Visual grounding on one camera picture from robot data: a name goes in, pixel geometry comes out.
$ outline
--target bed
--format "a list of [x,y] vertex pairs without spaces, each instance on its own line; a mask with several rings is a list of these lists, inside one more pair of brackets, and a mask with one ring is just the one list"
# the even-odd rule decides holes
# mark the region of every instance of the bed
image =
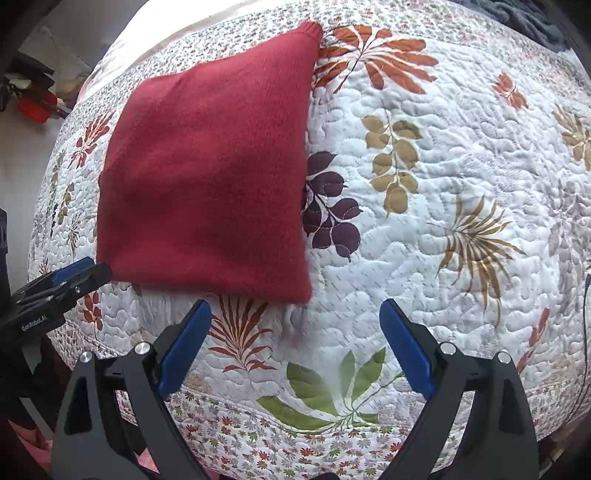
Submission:
[[[29,278],[95,256],[99,174],[142,79],[315,20],[324,38],[302,205],[313,297],[286,306],[108,284],[50,333],[64,361],[125,354],[207,300],[215,328],[167,405],[204,466],[233,478],[379,476],[424,405],[379,328],[390,297],[466,354],[506,350],[538,438],[586,413],[588,77],[445,0],[177,3],[140,9],[64,123],[35,208]],[[376,74],[372,48],[398,67]],[[318,187],[325,174],[339,192]],[[322,235],[328,219],[338,241]],[[470,401],[438,468],[453,460]]]

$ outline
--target orange leaf print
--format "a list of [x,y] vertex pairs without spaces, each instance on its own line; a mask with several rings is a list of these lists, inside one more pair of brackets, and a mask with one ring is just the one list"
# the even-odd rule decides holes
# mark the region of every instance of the orange leaf print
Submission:
[[319,58],[337,58],[337,60],[318,65],[314,71],[317,76],[314,87],[326,87],[345,72],[344,78],[333,91],[338,93],[360,62],[365,66],[371,85],[378,90],[384,88],[384,80],[389,78],[409,92],[422,94],[425,90],[414,81],[411,75],[426,82],[436,79],[425,70],[415,68],[416,66],[433,67],[439,63],[437,59],[419,53],[426,47],[424,40],[419,38],[387,40],[392,38],[390,30],[382,28],[374,33],[374,29],[368,25],[339,27],[335,28],[332,34],[337,39],[337,43],[322,48]]
[[223,371],[244,370],[250,372],[255,368],[276,370],[275,367],[265,365],[260,360],[248,360],[250,356],[263,351],[265,348],[271,349],[269,345],[252,347],[253,343],[261,335],[272,332],[269,328],[261,329],[258,327],[261,315],[269,304],[262,303],[252,314],[251,309],[254,305],[254,299],[248,299],[246,301],[246,306],[242,309],[242,312],[240,298],[236,299],[235,305],[232,305],[230,298],[228,298],[228,302],[226,303],[222,296],[219,296],[219,305],[223,320],[216,315],[212,316],[214,323],[212,323],[212,327],[209,330],[209,335],[221,341],[224,346],[213,346],[208,348],[208,350],[229,356],[237,362],[237,365],[228,365]]
[[113,115],[114,113],[97,117],[86,127],[84,138],[80,137],[76,142],[76,149],[72,154],[72,160],[70,161],[68,168],[71,167],[74,162],[77,162],[76,168],[84,166],[86,163],[86,157],[94,152],[98,139],[109,131],[107,124],[111,118],[113,118]]
[[317,87],[324,87],[331,80],[337,78],[341,73],[343,73],[343,70],[347,68],[348,62],[340,61],[336,64],[333,62],[332,65],[334,66],[334,68],[331,67],[331,71],[329,71],[320,80],[318,80],[318,82],[316,82]]
[[102,312],[98,306],[99,293],[93,292],[90,295],[84,295],[82,300],[82,315],[86,323],[94,323],[99,330],[103,329]]
[[504,72],[499,75],[492,89],[499,93],[516,110],[522,107],[530,107],[523,94],[517,90],[517,86],[514,85],[513,80]]
[[544,331],[546,330],[548,317],[550,316],[550,309],[545,308],[542,310],[542,315],[540,316],[540,321],[538,322],[537,327],[533,327],[531,331],[530,338],[528,340],[529,349],[523,354],[523,356],[519,359],[519,363],[517,363],[517,372],[521,373],[524,368],[527,366],[527,362],[530,357],[534,354],[535,348],[542,338]]

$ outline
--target folded red sweater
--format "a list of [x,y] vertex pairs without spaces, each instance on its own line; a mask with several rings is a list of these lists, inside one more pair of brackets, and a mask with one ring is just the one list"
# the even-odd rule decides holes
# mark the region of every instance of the folded red sweater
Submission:
[[322,28],[142,82],[100,176],[113,279],[304,303],[304,133]]

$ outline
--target green leaf print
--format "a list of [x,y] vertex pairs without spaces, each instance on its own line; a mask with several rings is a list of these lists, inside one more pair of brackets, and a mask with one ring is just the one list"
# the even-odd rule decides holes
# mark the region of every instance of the green leaf print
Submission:
[[328,386],[322,377],[301,365],[287,364],[287,379],[295,396],[314,410],[324,411],[337,417],[335,404]]
[[279,398],[268,395],[261,397],[257,400],[258,404],[265,410],[271,412],[277,420],[295,427],[300,430],[316,430],[327,425],[331,425],[333,422],[317,419],[304,415],[303,413],[294,410],[289,405],[284,404]]
[[376,352],[369,361],[357,372],[353,385],[351,401],[357,400],[372,383],[374,383],[382,372],[382,365],[386,358],[386,347]]
[[359,417],[368,423],[377,423],[378,422],[378,414],[377,413],[359,413]]
[[349,392],[353,375],[355,374],[355,357],[351,350],[349,350],[349,353],[345,355],[345,358],[343,358],[343,361],[340,363],[339,373],[340,393],[343,395],[343,398],[345,398]]

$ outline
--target metal screw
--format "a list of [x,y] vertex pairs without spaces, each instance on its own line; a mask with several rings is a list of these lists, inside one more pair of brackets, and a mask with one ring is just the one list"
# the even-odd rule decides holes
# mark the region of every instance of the metal screw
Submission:
[[496,357],[499,359],[499,362],[501,362],[502,364],[510,364],[511,363],[511,355],[509,355],[507,352],[499,352],[499,354]]
[[92,360],[92,352],[82,352],[82,354],[79,356],[79,360],[83,364],[87,364]]
[[134,352],[138,355],[145,355],[151,348],[152,346],[148,342],[140,342],[134,347]]
[[453,355],[454,353],[456,353],[456,350],[457,350],[456,346],[450,342],[442,343],[441,345],[439,345],[439,348],[446,355]]

